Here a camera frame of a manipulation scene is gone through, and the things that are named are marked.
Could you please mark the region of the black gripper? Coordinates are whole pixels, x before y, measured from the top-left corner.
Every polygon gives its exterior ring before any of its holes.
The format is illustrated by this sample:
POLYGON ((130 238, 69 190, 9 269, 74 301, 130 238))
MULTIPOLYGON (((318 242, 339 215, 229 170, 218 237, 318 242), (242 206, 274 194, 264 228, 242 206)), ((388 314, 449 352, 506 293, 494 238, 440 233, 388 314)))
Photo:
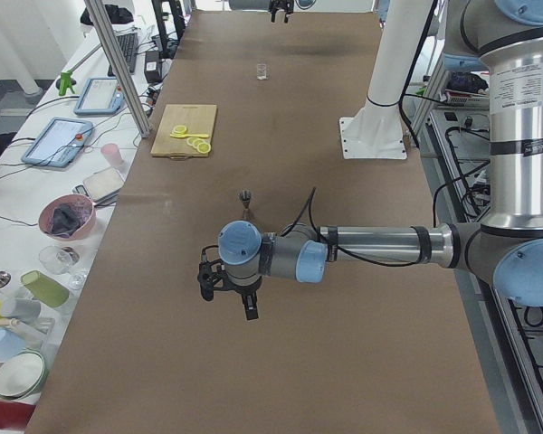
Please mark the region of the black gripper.
POLYGON ((224 267, 227 279, 233 284, 234 291, 242 296, 245 317, 248 321, 259 318, 256 291, 261 285, 261 275, 258 272, 246 275, 241 269, 231 266, 224 267))
POLYGON ((292 1, 291 0, 271 0, 270 1, 270 11, 271 11, 271 21, 275 22, 276 12, 283 10, 284 13, 284 23, 288 23, 291 17, 292 11, 292 1))

